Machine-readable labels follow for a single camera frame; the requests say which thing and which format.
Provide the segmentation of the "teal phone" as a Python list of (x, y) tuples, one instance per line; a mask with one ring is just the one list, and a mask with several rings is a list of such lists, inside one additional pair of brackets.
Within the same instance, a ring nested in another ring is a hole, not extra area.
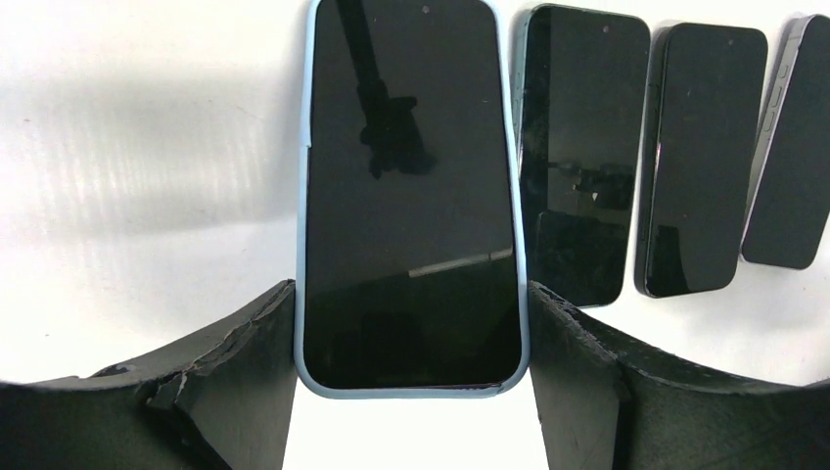
[(636, 17), (526, 14), (514, 115), (528, 276), (575, 306), (622, 290), (650, 48)]

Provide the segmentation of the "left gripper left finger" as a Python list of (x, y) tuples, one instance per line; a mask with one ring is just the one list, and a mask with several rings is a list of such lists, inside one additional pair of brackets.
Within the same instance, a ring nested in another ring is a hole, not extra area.
[(295, 284), (87, 378), (1, 386), (5, 469), (279, 469)]

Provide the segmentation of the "blue-cased phone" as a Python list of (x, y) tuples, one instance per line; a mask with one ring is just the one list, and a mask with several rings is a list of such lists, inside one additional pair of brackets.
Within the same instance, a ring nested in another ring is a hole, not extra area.
[(294, 359), (334, 400), (466, 399), (530, 362), (503, 22), (490, 1), (314, 1)]

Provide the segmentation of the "black phone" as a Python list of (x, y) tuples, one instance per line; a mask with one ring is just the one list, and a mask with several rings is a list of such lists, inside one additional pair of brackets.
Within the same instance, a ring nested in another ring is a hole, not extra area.
[(758, 29), (676, 23), (650, 61), (634, 282), (651, 298), (733, 279), (768, 44)]
[(751, 263), (804, 270), (829, 213), (829, 19), (789, 22), (758, 134), (759, 181), (741, 246)]

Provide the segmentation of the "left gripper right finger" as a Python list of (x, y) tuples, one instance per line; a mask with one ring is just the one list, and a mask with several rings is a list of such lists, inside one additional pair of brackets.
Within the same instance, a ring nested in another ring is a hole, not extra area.
[(829, 384), (655, 348), (530, 282), (530, 376), (552, 469), (825, 469)]

